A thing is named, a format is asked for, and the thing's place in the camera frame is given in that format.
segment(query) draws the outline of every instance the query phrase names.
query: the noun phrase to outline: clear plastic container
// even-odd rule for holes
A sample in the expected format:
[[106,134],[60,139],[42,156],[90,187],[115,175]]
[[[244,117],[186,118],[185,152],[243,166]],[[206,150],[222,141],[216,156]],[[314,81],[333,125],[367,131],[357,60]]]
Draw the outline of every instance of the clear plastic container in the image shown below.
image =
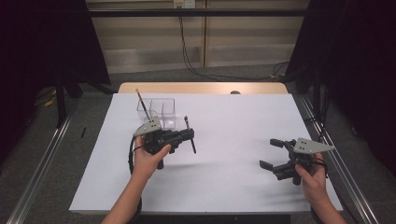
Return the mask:
[[[158,116],[164,130],[173,130],[176,127],[175,99],[172,98],[143,98],[149,117]],[[140,101],[137,104],[137,113],[142,123],[149,119]]]

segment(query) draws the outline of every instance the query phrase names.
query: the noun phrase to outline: skin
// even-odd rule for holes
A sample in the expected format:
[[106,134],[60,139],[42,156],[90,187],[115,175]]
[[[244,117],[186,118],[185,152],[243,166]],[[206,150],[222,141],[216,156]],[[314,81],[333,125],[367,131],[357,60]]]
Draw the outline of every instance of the skin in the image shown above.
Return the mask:
[[137,148],[134,152],[134,172],[124,191],[102,221],[104,224],[127,223],[132,219],[139,205],[143,189],[157,169],[158,162],[171,149],[171,146],[167,145],[157,154],[151,155],[141,147],[143,143],[143,137],[137,136],[134,141],[134,145]]
[[[314,158],[323,160],[320,153],[315,154]],[[296,165],[295,169],[303,179],[304,196],[311,204],[320,220],[326,224],[346,223],[330,201],[326,190],[326,175],[324,167],[321,165],[314,165],[310,173],[308,173],[301,165]]]

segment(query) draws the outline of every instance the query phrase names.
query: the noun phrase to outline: hand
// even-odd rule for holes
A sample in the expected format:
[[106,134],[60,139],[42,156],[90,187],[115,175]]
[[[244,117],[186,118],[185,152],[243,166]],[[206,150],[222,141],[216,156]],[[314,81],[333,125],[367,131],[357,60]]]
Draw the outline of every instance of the hand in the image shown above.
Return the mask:
[[[314,160],[315,158],[323,160],[320,153],[314,154],[313,158]],[[304,196],[311,205],[330,201],[326,190],[326,174],[323,166],[313,165],[309,173],[301,165],[296,165],[295,169],[303,179]]]
[[163,147],[155,155],[149,154],[145,149],[144,136],[137,136],[134,140],[134,145],[137,150],[134,152],[134,172],[133,175],[139,175],[149,179],[157,169],[158,162],[162,160],[171,149],[170,145]]

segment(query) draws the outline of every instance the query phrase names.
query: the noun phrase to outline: gray floor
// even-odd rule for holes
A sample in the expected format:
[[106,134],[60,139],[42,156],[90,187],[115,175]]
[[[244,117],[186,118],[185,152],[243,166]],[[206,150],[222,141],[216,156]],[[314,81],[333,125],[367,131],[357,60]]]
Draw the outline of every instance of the gray floor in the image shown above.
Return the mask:
[[[272,65],[251,65],[233,67],[215,67],[196,69],[202,74],[216,74],[235,77],[268,77],[273,74]],[[216,77],[221,81],[253,81],[237,78]],[[135,74],[119,74],[111,76],[111,89],[116,90],[125,81],[213,81],[209,78],[197,76],[187,69],[156,71]],[[272,78],[254,81],[274,81]],[[90,86],[81,84],[83,96],[78,99],[66,97],[69,112],[76,106],[73,118],[64,134],[64,140],[59,145],[53,156],[50,167],[45,173],[41,188],[38,189],[35,199],[31,204],[25,223],[98,223],[101,216],[87,217],[68,212],[78,181],[84,172],[85,165],[100,132],[103,119],[111,102],[111,95],[105,95]],[[288,83],[290,93],[294,93],[296,104],[300,107],[301,95],[295,94],[294,84]],[[48,96],[37,101],[43,102]],[[2,165],[0,176],[0,223],[6,223],[19,198],[23,194],[35,168],[46,152],[47,146],[54,134],[57,123],[57,109],[55,105],[44,107],[39,105],[31,125],[27,128],[20,142],[15,146]],[[393,223],[396,219],[396,180],[388,173],[383,165],[378,162],[370,152],[364,139],[356,136],[351,131],[351,124],[331,101],[327,113],[326,129],[330,134],[337,150],[342,155],[347,168],[360,187],[363,195],[374,210],[379,223]],[[307,122],[307,129],[313,139],[316,132],[312,124]],[[359,212],[349,197],[343,181],[336,173],[333,164],[326,157],[330,165],[330,179],[340,198],[359,223],[363,223]],[[349,223],[354,223],[347,210],[342,215]],[[182,219],[176,223],[198,223],[197,219]],[[250,220],[232,219],[215,221],[214,223],[265,223],[262,217],[252,217]],[[291,223],[316,223],[309,213],[291,215]]]

